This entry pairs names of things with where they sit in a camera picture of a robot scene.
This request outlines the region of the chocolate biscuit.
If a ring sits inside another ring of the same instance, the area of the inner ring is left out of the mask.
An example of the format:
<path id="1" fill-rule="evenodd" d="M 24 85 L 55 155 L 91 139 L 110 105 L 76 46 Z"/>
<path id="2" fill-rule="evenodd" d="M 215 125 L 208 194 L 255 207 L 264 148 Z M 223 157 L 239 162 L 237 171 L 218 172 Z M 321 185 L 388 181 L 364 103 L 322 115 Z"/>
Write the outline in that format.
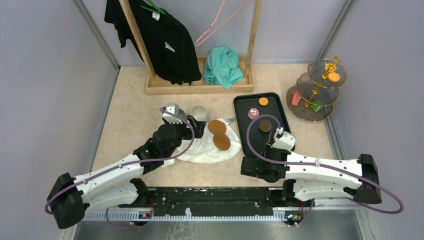
<path id="1" fill-rule="evenodd" d="M 258 127 L 260 131 L 267 133 L 272 129 L 272 123 L 269 120 L 261 120 Z"/>

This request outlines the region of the red cake slice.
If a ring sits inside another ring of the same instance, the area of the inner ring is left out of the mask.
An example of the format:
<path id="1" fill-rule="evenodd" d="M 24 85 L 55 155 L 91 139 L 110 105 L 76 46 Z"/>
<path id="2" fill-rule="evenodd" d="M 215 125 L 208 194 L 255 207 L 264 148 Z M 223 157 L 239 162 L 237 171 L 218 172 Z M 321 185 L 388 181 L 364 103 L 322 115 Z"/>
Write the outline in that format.
<path id="1" fill-rule="evenodd" d="M 300 99 L 301 99 L 300 93 L 297 90 L 294 90 L 292 92 L 290 104 L 292 106 L 298 106 Z"/>

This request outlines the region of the green cake slice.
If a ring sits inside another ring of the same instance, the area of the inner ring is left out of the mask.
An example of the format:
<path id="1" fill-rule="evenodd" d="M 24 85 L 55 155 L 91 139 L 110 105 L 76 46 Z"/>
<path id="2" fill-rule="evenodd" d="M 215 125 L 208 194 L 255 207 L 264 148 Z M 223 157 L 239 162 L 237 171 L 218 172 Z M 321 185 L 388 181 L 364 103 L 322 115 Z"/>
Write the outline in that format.
<path id="1" fill-rule="evenodd" d="M 323 108 L 323 102 L 318 99 L 313 104 L 310 105 L 310 108 L 314 112 L 319 112 Z"/>

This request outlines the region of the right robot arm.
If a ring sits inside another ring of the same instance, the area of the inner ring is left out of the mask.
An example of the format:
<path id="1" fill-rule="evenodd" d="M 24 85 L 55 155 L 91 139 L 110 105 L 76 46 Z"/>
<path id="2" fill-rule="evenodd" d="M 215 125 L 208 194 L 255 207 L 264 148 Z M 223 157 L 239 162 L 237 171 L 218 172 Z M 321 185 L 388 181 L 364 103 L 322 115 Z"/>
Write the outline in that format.
<path id="1" fill-rule="evenodd" d="M 275 183 L 284 179 L 281 199 L 287 206 L 299 201 L 324 198 L 350 198 L 363 204 L 382 203 L 378 168 L 372 155 L 361 154 L 349 160 L 309 157 L 293 151 L 266 149 L 265 161 L 257 156 L 242 159 L 240 173 Z"/>

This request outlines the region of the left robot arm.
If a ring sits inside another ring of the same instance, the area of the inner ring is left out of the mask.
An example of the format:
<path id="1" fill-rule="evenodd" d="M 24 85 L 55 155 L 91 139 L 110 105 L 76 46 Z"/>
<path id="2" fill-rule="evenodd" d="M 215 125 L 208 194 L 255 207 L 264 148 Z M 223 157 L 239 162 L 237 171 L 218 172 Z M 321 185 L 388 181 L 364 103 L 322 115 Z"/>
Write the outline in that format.
<path id="1" fill-rule="evenodd" d="M 59 229 L 79 223 L 91 212 L 110 207 L 137 208 L 153 204 L 149 188 L 141 176 L 183 155 L 176 153 L 183 141 L 191 146 L 204 135 L 207 123 L 193 116 L 165 113 L 164 123 L 143 145 L 117 162 L 89 173 L 60 175 L 46 199 L 44 210 Z"/>

